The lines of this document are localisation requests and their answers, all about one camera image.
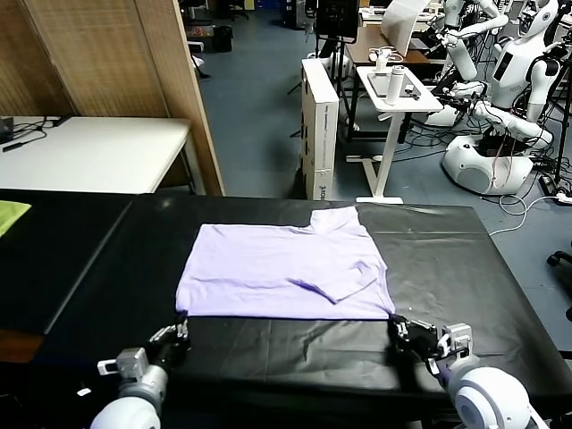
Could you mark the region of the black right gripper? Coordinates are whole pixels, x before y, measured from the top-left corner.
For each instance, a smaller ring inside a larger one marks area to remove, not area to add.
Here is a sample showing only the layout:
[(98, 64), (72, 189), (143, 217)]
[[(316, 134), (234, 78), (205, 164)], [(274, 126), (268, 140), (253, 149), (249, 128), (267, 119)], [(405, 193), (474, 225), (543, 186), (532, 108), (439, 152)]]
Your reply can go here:
[(407, 319), (403, 315), (390, 315), (388, 335), (395, 347), (399, 347), (401, 344), (402, 349), (411, 350), (420, 358), (437, 358), (440, 356), (437, 329), (434, 324)]

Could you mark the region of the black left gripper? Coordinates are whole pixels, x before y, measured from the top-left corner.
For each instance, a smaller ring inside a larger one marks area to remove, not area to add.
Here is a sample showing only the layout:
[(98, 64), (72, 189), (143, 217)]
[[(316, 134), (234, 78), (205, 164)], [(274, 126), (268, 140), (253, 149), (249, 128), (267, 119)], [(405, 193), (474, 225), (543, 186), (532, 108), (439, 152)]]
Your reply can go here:
[(149, 338), (147, 357), (150, 365), (171, 371), (182, 364), (189, 349), (188, 318), (182, 316), (172, 324), (160, 328)]

